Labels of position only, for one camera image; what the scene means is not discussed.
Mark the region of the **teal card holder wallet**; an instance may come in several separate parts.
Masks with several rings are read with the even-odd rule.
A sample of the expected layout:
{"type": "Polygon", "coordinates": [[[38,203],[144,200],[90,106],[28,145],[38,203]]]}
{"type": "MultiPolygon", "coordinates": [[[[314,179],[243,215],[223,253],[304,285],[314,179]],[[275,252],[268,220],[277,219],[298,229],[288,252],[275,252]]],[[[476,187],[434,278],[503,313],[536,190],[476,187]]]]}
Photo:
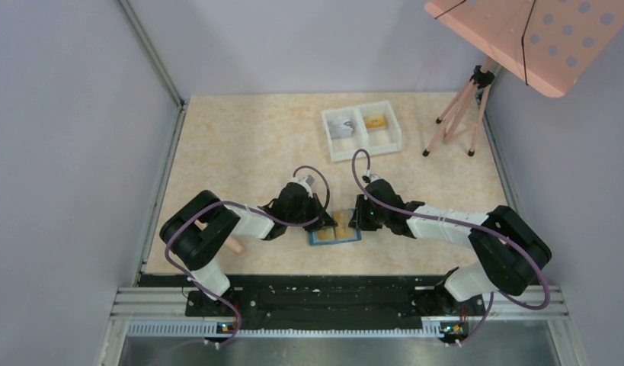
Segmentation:
{"type": "Polygon", "coordinates": [[[308,245],[328,246],[360,241],[362,239],[361,232],[349,226],[353,215],[354,209],[330,212],[330,216],[336,225],[308,233],[308,245]]]}

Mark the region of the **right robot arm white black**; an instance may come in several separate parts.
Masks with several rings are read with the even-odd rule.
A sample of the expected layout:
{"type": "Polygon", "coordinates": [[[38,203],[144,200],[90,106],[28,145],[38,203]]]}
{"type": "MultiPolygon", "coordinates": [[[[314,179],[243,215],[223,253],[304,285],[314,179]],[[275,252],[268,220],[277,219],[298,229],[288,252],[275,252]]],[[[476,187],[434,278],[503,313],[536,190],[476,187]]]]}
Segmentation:
{"type": "Polygon", "coordinates": [[[545,284],[542,270],[552,258],[549,247],[510,207],[488,213],[441,210],[421,201],[405,202],[385,179],[358,180],[350,226],[362,231],[383,227],[411,239],[435,239],[471,249],[476,260],[447,272],[436,286],[457,302],[499,291],[520,296],[534,281],[545,284]]]}

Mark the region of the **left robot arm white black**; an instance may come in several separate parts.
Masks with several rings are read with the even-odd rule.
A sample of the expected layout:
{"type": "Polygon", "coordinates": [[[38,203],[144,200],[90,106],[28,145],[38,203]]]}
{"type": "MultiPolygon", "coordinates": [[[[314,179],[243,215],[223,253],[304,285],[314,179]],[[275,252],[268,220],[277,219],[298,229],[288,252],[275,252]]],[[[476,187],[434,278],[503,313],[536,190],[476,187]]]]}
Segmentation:
{"type": "Polygon", "coordinates": [[[315,232],[337,225],[308,184],[291,181],[278,197],[258,207],[222,201],[209,190],[201,191],[163,224],[159,236],[185,265],[189,277],[216,300],[230,288],[215,259],[230,236],[270,241],[288,227],[315,232]]]}

